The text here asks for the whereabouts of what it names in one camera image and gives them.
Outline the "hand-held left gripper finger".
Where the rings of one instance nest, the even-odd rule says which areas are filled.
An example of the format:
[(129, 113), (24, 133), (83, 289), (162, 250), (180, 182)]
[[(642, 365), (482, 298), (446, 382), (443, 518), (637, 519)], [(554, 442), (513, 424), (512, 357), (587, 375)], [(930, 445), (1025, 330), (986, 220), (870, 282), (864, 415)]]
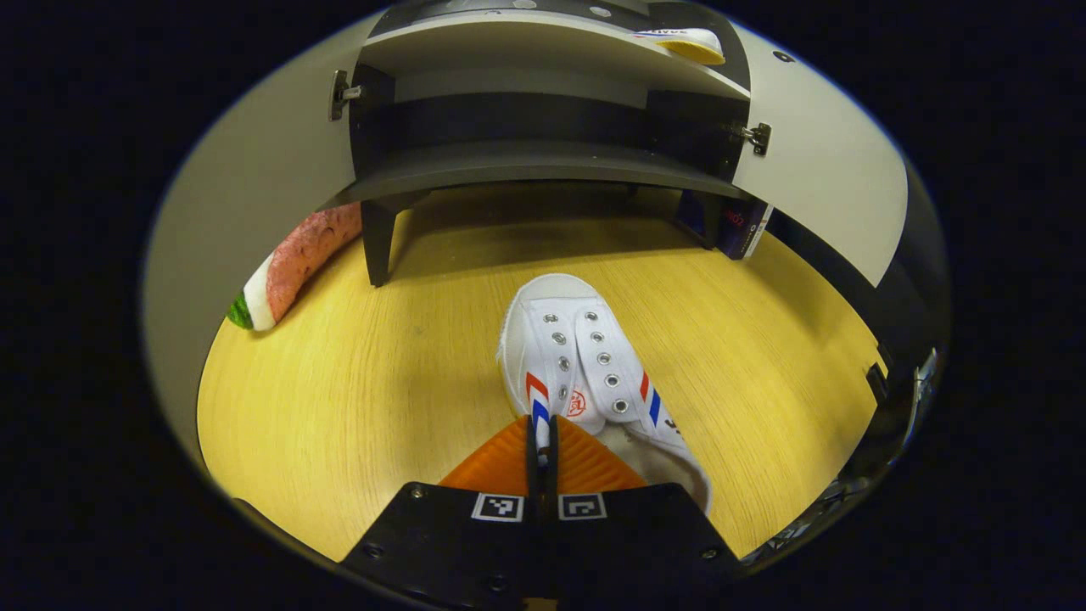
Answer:
[(404, 483), (341, 567), (419, 610), (523, 610), (539, 585), (540, 492), (535, 427), (513, 449), (523, 494)]
[(546, 595), (559, 610), (703, 610), (747, 575), (682, 484), (645, 483), (561, 418), (547, 460)]

